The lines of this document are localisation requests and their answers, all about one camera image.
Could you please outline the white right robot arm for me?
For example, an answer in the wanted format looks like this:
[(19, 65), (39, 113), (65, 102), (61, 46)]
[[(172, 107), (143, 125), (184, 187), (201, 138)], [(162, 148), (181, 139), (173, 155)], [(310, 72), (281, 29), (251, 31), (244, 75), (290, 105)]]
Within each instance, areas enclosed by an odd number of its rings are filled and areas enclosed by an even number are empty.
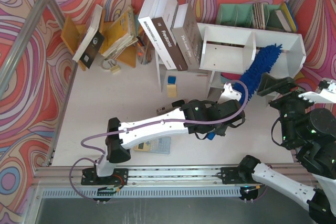
[(316, 223), (335, 223), (335, 116), (326, 108), (307, 108), (316, 103), (335, 103), (335, 80), (324, 78), (316, 91), (306, 91), (293, 78), (261, 76), (257, 94), (281, 94), (269, 105), (279, 111), (281, 147), (299, 149), (296, 159), (318, 181), (320, 188), (303, 185), (280, 174), (259, 159), (247, 155), (238, 165), (244, 181), (262, 183), (294, 200)]

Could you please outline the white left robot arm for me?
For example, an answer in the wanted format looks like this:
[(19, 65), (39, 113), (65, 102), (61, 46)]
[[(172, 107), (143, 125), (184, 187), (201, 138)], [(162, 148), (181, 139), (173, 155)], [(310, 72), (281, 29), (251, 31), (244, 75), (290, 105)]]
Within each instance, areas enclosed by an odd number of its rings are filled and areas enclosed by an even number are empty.
[(245, 120), (248, 90), (243, 83), (241, 86), (244, 94), (226, 83), (217, 102), (191, 100), (166, 114), (142, 121), (120, 122), (118, 118), (111, 118), (105, 140), (106, 152), (96, 165), (97, 176), (111, 176), (117, 164), (130, 160), (130, 149), (146, 141), (177, 134), (223, 136), (227, 127)]

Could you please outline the blue microfiber duster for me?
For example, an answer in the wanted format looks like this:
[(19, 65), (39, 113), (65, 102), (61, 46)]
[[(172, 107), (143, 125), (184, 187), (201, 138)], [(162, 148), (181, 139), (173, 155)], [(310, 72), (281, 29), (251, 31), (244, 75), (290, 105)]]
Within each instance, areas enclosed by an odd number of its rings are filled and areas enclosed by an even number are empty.
[(261, 48), (251, 66), (240, 76), (239, 81), (243, 82), (248, 89), (247, 102), (259, 87), (262, 74), (270, 73), (281, 54), (281, 50), (282, 45), (276, 44)]

